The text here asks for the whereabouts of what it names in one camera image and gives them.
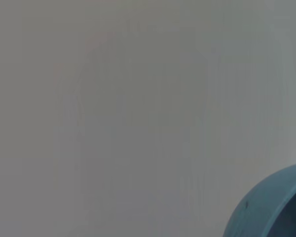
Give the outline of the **blue ceramic bowl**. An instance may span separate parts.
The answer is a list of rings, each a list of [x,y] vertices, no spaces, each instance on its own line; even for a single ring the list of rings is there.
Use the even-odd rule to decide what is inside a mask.
[[[296,237],[296,164],[256,184],[236,206],[222,237]]]

